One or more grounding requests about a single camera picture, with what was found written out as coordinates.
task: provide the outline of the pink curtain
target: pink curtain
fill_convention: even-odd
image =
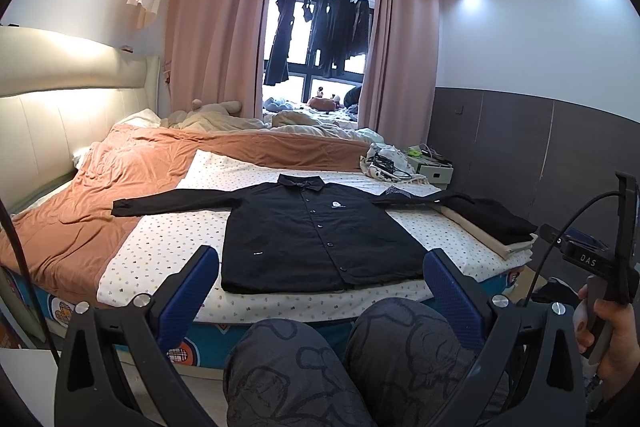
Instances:
[[[262,116],[267,0],[170,0],[165,41],[172,110],[191,101],[242,102]]]
[[[440,0],[376,0],[358,127],[398,148],[425,142],[438,65]]]

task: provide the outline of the cream leather headboard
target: cream leather headboard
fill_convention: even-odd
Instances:
[[[160,59],[0,26],[0,198],[17,210],[73,172],[75,152],[156,110]]]

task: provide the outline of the hand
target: hand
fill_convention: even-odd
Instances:
[[[587,298],[586,285],[578,292],[578,297]],[[609,349],[598,367],[598,376],[602,378],[604,399],[608,400],[628,384],[640,364],[636,318],[631,304],[625,307],[602,299],[595,301],[593,311],[598,317],[613,325]],[[594,342],[594,336],[585,330],[584,325],[581,323],[578,326],[575,335],[578,350],[581,353],[584,353]]]

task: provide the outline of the dark gray pants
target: dark gray pants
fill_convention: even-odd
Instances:
[[[368,308],[344,363],[312,327],[264,320],[227,360],[228,427],[422,427],[473,361],[439,313],[408,299]],[[483,417],[499,411],[507,392],[504,377]]]

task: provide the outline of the metal screw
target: metal screw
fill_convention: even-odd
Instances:
[[[498,308],[506,308],[509,305],[509,299],[501,293],[491,297],[491,302],[494,303],[494,306],[498,306]]]
[[[76,313],[83,314],[86,313],[89,309],[89,303],[87,301],[78,302],[76,304]]]
[[[133,305],[136,308],[144,308],[147,304],[151,302],[151,295],[148,293],[141,293],[133,297]]]
[[[564,304],[562,304],[562,302],[554,302],[553,304],[551,304],[551,309],[556,315],[564,315],[564,312],[566,311],[566,308],[564,307]]]

